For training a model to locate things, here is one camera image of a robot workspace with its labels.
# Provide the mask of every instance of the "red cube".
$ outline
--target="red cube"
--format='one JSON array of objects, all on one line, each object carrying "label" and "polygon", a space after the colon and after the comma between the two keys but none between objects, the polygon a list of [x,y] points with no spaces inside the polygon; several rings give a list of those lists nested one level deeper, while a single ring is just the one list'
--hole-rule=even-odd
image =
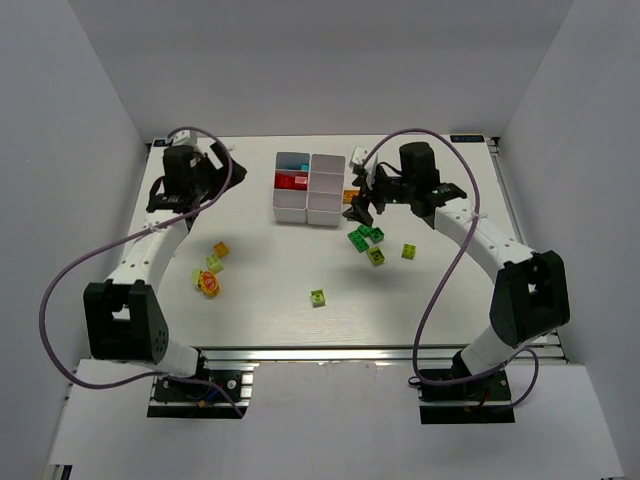
[{"label": "red cube", "polygon": [[288,188],[291,190],[294,188],[294,183],[295,182],[293,177],[285,175],[284,173],[276,173],[276,188]]},{"label": "red cube", "polygon": [[305,176],[297,176],[293,182],[293,188],[295,190],[306,190],[307,189],[307,177]]}]

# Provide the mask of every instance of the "white wall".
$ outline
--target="white wall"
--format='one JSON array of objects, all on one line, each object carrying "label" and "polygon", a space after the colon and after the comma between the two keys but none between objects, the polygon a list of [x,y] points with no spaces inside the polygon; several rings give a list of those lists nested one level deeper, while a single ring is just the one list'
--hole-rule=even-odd
[{"label": "white wall", "polygon": [[[0,476],[41,478],[66,392],[37,311],[69,261],[125,231],[144,145],[65,0],[0,1]],[[87,352],[82,292],[108,258],[55,294],[63,361]]]},{"label": "white wall", "polygon": [[502,139],[529,241],[560,253],[572,320],[628,478],[640,478],[640,3],[577,0]]},{"label": "white wall", "polygon": [[500,135],[572,0],[70,0],[143,138]]}]

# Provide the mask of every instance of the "table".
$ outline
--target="table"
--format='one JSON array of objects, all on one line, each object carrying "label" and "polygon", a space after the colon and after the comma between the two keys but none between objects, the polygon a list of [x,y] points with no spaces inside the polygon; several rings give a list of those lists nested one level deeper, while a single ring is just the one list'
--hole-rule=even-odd
[{"label": "table", "polygon": [[[264,363],[243,420],[147,418],[152,380],[74,387],[50,462],[71,480],[598,479],[622,476],[586,369],[543,366],[514,424],[420,425],[408,363]],[[141,367],[83,360],[82,378]],[[507,367],[518,396],[530,366]]]},{"label": "table", "polygon": [[[436,284],[457,246],[413,216],[406,205],[390,205],[375,225],[385,232],[379,245],[386,262],[374,268],[346,235],[355,229],[275,222],[271,203],[275,155],[299,151],[344,155],[356,146],[371,148],[382,136],[303,136],[225,138],[234,159],[248,174],[211,209],[200,214],[163,277],[158,300],[176,340],[205,347],[394,346],[412,343]],[[470,182],[454,155],[434,138],[407,135],[380,150],[380,160],[399,165],[398,148],[428,141],[443,181],[472,196]],[[207,148],[208,139],[200,139]],[[507,207],[484,143],[456,144],[471,165],[481,194],[481,211],[512,235]],[[144,225],[152,183],[162,175],[163,148],[150,150],[130,232]],[[347,172],[345,186],[353,180]],[[231,253],[218,275],[221,294],[206,298],[191,284],[194,268],[205,267],[212,247],[224,241]],[[417,246],[414,260],[400,257],[402,246]],[[312,308],[310,291],[322,289],[325,307]],[[464,258],[441,295],[422,343],[460,346],[487,325],[492,283]]]}]

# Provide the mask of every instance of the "yellow-green block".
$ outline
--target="yellow-green block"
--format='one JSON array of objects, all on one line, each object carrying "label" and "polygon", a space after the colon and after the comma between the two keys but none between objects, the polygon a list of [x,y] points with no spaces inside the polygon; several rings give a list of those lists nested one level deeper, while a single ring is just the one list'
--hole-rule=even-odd
[{"label": "yellow-green block", "polygon": [[313,307],[324,307],[324,292],[322,290],[313,290],[311,292],[311,303]]},{"label": "yellow-green block", "polygon": [[200,274],[202,270],[199,268],[194,268],[191,270],[191,283],[193,283],[196,287],[200,287]]},{"label": "yellow-green block", "polygon": [[382,265],[384,263],[384,255],[382,255],[382,251],[379,247],[373,247],[367,250],[367,256],[374,267],[378,265]]},{"label": "yellow-green block", "polygon": [[207,263],[207,268],[209,269],[209,271],[213,272],[214,274],[224,270],[222,262],[215,253],[209,255],[205,261]]},{"label": "yellow-green block", "polygon": [[408,258],[409,260],[413,260],[413,257],[415,256],[416,256],[416,246],[405,243],[404,247],[402,248],[402,258]]}]

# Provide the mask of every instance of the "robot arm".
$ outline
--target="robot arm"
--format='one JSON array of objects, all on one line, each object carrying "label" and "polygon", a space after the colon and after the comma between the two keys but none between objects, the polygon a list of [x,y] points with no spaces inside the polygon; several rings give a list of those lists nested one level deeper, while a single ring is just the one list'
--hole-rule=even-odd
[{"label": "robot arm", "polygon": [[[346,218],[371,226],[370,204],[380,214],[387,203],[406,203],[429,226],[462,245],[471,228],[473,208],[464,191],[440,181],[428,143],[400,148],[402,168],[395,177],[388,176],[377,162],[373,169],[364,167],[364,153],[356,149],[351,161],[357,175],[353,184],[360,192],[344,212]],[[555,252],[534,252],[481,217],[467,253],[494,283],[491,326],[454,357],[453,378],[496,367],[540,335],[569,321],[564,265]]]},{"label": "robot arm", "polygon": [[[158,230],[153,226],[190,213],[212,199],[222,188],[229,165],[233,166],[229,188],[246,174],[231,158],[221,158],[225,166],[217,170],[198,149],[195,136],[186,143],[164,151],[165,175],[154,183],[147,206],[145,221],[151,233],[133,244],[126,259],[104,282],[90,283],[84,292],[94,358],[140,364],[176,377],[196,375],[199,352],[170,338],[155,291],[197,215]],[[224,155],[217,144],[211,148],[218,158]],[[160,185],[164,186],[162,193],[158,193]]]}]

